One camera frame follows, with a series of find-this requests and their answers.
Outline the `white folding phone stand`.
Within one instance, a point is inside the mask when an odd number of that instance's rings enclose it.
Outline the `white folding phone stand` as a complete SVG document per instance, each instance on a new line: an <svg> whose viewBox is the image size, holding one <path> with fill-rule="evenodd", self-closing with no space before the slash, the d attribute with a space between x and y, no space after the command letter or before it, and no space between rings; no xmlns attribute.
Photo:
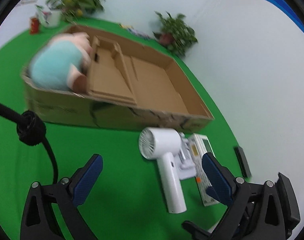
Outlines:
<svg viewBox="0 0 304 240"><path fill-rule="evenodd" d="M174 159L179 179L186 180L196 176L196 168L189 151L189 140L183 133L180 132L179 135L181 137L181 148Z"/></svg>

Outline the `white hair dryer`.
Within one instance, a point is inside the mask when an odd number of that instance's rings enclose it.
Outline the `white hair dryer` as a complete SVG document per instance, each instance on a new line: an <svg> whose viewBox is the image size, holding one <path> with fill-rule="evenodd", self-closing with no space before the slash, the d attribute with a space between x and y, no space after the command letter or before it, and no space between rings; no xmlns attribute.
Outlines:
<svg viewBox="0 0 304 240"><path fill-rule="evenodd" d="M179 133L172 128L147 127L140 133L138 148L145 159L157 162L168 212L185 212L187 207L174 160L181 148Z"/></svg>

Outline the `plush pig toy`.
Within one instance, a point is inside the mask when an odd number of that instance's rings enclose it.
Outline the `plush pig toy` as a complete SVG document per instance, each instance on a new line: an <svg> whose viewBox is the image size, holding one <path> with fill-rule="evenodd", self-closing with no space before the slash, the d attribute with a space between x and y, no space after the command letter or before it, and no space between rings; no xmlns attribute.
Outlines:
<svg viewBox="0 0 304 240"><path fill-rule="evenodd" d="M54 36L30 63L33 83L41 89L86 93L86 73L92 62L89 38L84 32Z"/></svg>

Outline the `black smartphone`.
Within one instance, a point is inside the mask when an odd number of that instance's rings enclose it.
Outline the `black smartphone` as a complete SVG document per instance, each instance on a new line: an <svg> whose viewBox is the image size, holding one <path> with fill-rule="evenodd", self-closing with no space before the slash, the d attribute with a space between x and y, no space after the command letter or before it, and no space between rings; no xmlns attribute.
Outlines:
<svg viewBox="0 0 304 240"><path fill-rule="evenodd" d="M240 146L235 146L234 151L235 151L238 163L240 165L240 169L241 169L241 173L242 173L243 177L244 178L251 178L252 174L251 174L251 171L250 171L250 168L249 168L247 158L244 154L243 148L240 147Z"/></svg>

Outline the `green table cloth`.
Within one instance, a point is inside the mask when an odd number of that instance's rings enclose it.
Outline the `green table cloth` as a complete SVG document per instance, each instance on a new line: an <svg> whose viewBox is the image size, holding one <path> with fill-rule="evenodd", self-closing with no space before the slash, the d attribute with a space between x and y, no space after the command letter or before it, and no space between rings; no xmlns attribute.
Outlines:
<svg viewBox="0 0 304 240"><path fill-rule="evenodd" d="M44 29L31 35L21 30L0 47L0 103L25 110L21 70L53 35L66 28ZM225 206L203 206L194 179L182 182L187 211L167 211L154 161L142 158L138 132L47 125L60 177L71 176L98 153L104 168L85 204L83 218L99 239L190 239L181 224L191 220L211 228ZM29 147L17 137L16 126L0 117L0 224L11 239L19 239L22 212L29 187L35 181L51 184L53 169L43 146Z"/></svg>

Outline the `large open cardboard tray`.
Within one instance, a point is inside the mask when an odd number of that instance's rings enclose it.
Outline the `large open cardboard tray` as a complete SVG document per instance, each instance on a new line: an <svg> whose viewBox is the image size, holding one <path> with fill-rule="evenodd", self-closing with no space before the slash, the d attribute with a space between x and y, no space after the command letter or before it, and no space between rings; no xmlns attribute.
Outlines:
<svg viewBox="0 0 304 240"><path fill-rule="evenodd" d="M43 121L72 126L200 131L213 115L177 62L140 42L102 29L71 25L92 46L85 94L37 87L22 71L28 109Z"/></svg>

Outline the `right potted green plant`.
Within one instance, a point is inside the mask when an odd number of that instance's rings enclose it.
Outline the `right potted green plant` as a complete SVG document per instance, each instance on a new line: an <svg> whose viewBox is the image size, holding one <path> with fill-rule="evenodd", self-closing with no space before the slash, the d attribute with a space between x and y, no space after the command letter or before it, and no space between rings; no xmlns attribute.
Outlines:
<svg viewBox="0 0 304 240"><path fill-rule="evenodd" d="M163 16L160 12L155 12L161 24L158 32L153 32L154 37L160 45L166 48L171 54L184 57L186 51L198 43L195 31L185 23L186 16L178 13L175 17L169 12Z"/></svg>

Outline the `potted green plant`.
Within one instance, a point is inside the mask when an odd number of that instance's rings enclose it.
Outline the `potted green plant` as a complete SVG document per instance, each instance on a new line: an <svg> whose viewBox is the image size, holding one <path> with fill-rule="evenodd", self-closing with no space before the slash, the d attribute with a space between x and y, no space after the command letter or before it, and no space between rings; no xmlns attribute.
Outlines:
<svg viewBox="0 0 304 240"><path fill-rule="evenodd" d="M46 0L49 9L60 10L62 19L73 22L78 18L104 11L104 0Z"/></svg>
<svg viewBox="0 0 304 240"><path fill-rule="evenodd" d="M154 37L160 45L166 48L171 54L184 57L186 51L198 43L195 31L185 23L186 16L178 13L175 17L169 12L163 16L160 12L155 12L161 24L158 32L153 32Z"/></svg>

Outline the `patterned packet at back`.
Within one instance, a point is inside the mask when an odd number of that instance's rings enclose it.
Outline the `patterned packet at back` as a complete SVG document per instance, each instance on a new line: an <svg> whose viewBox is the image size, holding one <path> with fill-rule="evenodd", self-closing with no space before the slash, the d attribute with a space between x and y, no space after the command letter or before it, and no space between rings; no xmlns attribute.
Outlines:
<svg viewBox="0 0 304 240"><path fill-rule="evenodd" d="M131 33L132 35L135 35L135 36L137 36L137 37L140 37L140 38L142 38L142 39L144 39L144 40L150 40L150 39L151 39L151 37L150 37L149 35L147 35L147 34L141 32L141 31L138 31L138 30L136 30L136 29L128 28L127 31L128 31L129 33Z"/></svg>

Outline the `red cup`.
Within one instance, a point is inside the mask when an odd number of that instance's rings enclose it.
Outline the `red cup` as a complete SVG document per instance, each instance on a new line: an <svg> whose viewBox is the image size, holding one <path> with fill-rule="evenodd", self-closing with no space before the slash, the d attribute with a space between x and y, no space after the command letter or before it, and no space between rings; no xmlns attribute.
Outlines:
<svg viewBox="0 0 304 240"><path fill-rule="evenodd" d="M31 17L29 23L30 23L29 34L31 35L38 34L40 31L39 19L37 17Z"/></svg>

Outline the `yellow packet at back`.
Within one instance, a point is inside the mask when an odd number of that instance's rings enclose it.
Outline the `yellow packet at back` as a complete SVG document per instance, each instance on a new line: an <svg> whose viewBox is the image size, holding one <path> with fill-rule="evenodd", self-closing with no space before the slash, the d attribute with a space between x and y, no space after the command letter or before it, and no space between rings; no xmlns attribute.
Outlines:
<svg viewBox="0 0 304 240"><path fill-rule="evenodd" d="M123 29L132 29L132 28L133 28L133 26L131 26L131 25L119 24L119 26L120 26L121 28L123 28Z"/></svg>

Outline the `white enamel mug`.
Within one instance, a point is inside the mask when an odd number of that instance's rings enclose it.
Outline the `white enamel mug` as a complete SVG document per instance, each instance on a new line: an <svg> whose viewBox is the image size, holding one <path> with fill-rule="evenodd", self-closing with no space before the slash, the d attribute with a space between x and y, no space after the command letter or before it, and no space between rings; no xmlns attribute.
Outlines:
<svg viewBox="0 0 304 240"><path fill-rule="evenodd" d="M56 28L60 24L61 11L60 10L51 10L45 11L47 14L48 24L44 26L45 28Z"/></svg>

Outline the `left potted green plant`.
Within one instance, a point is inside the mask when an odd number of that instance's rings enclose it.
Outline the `left potted green plant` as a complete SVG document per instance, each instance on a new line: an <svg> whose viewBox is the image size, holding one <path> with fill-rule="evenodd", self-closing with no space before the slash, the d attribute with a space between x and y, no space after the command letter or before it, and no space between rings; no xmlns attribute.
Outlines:
<svg viewBox="0 0 304 240"><path fill-rule="evenodd" d="M60 10L62 19L73 22L78 18L104 11L104 0L46 0L49 9Z"/></svg>

